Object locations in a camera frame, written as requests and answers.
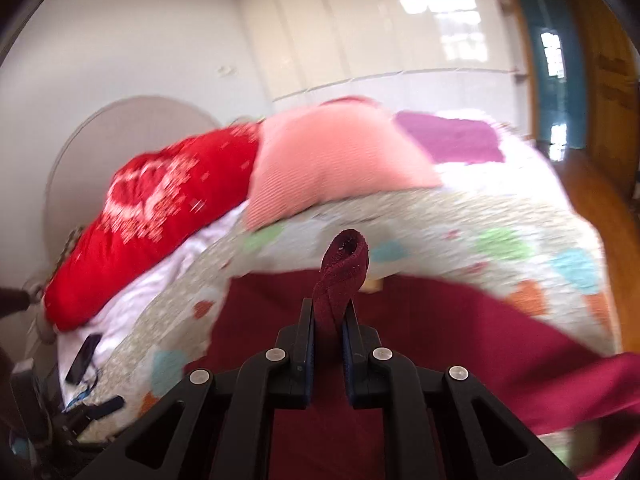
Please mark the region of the round beige headboard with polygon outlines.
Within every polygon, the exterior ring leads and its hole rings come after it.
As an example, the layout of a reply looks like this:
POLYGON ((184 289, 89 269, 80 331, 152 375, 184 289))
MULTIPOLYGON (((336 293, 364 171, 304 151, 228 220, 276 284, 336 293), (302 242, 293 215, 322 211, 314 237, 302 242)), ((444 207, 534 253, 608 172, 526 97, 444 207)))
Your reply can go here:
POLYGON ((200 108, 166 96, 134 96, 101 108, 68 138, 46 186, 43 236, 51 261, 68 234, 102 209, 113 174, 134 157, 220 127, 200 108))

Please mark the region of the dark red sweater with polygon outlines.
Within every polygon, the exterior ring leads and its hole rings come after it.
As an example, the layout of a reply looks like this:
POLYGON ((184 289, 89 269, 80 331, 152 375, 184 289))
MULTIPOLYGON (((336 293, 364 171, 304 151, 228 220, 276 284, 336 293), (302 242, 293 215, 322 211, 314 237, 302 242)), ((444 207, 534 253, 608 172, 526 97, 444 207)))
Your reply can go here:
MULTIPOLYGON (((233 370, 269 348, 295 323, 314 292, 316 269, 252 273, 232 281, 200 367, 233 370)), ((417 366, 461 365, 534 434, 594 422, 597 451, 583 479, 611 479, 639 442, 639 359, 602 358, 551 326, 477 289, 395 275, 374 294, 358 294, 358 318, 387 348, 417 366)), ((274 418, 270 474, 275 479, 379 479, 383 422, 377 410, 348 404, 338 366, 314 378, 310 407, 274 418)))

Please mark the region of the heart patterned quilt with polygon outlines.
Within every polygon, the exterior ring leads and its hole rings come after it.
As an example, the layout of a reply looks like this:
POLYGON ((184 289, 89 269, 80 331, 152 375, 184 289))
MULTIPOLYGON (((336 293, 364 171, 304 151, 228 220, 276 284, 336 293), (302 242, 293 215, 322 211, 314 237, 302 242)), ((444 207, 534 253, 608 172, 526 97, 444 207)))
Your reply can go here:
POLYGON ((148 299, 127 296, 99 316, 107 354, 93 403, 124 407, 93 422, 81 441, 125 428, 168 393, 205 352, 234 278, 318 268, 332 238, 353 228, 370 248, 368 283, 397 275, 470 285, 509 301, 600 356, 620 352, 620 326, 602 240, 570 206, 550 166, 506 128, 499 164, 449 165, 444 186, 376 193, 312 207, 255 232, 233 211, 186 244, 179 270, 160 268, 148 299))

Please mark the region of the wooden door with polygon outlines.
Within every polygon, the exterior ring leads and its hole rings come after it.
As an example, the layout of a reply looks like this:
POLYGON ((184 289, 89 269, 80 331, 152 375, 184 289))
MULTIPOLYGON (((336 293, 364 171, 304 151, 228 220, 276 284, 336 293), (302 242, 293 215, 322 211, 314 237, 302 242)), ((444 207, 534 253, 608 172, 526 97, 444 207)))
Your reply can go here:
POLYGON ((638 73, 630 41, 603 0, 572 0, 572 5, 587 71, 587 152, 629 198, 639 167, 638 73))

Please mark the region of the white bed sheet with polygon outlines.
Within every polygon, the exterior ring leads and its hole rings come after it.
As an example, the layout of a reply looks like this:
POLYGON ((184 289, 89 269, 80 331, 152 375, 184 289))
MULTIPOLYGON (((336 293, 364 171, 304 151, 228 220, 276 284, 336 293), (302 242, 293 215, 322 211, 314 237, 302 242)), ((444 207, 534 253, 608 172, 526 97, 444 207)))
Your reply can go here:
POLYGON ((181 278, 192 263, 221 237, 227 235, 246 208, 241 204, 209 226, 187 238, 174 252, 154 268, 138 276, 116 294, 86 325, 58 334, 58 378, 63 404, 70 405, 90 384, 94 370, 104 365, 116 347, 130 334, 144 309, 169 285, 181 278), (79 385, 66 382, 66 375, 81 345, 91 334, 101 336, 94 350, 91 366, 79 385))

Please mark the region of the black phone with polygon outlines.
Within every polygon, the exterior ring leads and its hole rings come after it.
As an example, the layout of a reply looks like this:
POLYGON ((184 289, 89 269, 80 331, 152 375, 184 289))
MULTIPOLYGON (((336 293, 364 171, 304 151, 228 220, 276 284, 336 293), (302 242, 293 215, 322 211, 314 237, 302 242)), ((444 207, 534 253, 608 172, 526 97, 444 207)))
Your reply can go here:
POLYGON ((66 384, 72 386, 78 386, 80 384, 89 366, 92 364, 94 352, 96 352, 96 347, 101 339, 102 335, 100 333, 93 333, 84 340, 65 376, 66 384))

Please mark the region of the white glossy wardrobe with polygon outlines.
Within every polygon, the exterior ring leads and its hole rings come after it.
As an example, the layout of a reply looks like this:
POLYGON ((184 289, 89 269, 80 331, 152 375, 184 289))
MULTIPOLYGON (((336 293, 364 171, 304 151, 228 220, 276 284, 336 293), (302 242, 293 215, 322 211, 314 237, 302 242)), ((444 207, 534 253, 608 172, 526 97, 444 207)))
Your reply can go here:
POLYGON ((526 133, 528 95, 499 0, 238 0, 279 110, 367 96, 392 110, 526 133))

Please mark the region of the red floral bolster pillow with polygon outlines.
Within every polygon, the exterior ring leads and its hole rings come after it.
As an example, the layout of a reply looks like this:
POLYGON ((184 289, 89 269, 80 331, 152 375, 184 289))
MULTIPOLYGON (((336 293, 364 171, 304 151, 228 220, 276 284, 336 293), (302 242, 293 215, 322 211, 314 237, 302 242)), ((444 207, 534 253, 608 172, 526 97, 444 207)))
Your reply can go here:
POLYGON ((260 129, 246 122, 190 136, 114 173, 102 210, 43 293, 60 332, 85 325, 127 285, 247 198, 260 129))

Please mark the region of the wall socket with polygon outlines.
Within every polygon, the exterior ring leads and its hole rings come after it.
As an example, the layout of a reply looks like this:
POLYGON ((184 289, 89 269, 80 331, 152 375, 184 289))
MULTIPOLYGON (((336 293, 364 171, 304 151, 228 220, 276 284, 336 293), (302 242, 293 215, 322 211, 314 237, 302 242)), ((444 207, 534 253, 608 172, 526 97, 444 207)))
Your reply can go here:
POLYGON ((235 73, 235 68, 231 65, 223 65, 217 68, 217 75, 220 78, 230 77, 235 73))

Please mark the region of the pink waffle pillow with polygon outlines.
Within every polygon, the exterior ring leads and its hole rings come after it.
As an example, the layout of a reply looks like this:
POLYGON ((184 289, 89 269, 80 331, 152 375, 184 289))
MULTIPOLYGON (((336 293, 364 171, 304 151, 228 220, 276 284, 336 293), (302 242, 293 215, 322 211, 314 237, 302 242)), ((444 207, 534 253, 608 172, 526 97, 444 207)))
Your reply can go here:
POLYGON ((255 231, 334 200, 441 185, 431 157, 386 110, 356 101, 299 108, 262 122, 244 223, 255 231))

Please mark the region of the magenta blanket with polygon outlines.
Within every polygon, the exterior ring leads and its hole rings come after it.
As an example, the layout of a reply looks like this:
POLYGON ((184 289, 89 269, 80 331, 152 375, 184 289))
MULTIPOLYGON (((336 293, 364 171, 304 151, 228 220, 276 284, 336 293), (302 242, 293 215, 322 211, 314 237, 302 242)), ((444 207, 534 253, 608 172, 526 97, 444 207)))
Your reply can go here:
POLYGON ((395 122, 431 156, 435 164, 504 162, 498 133, 487 122, 448 119, 405 110, 396 114, 395 122))

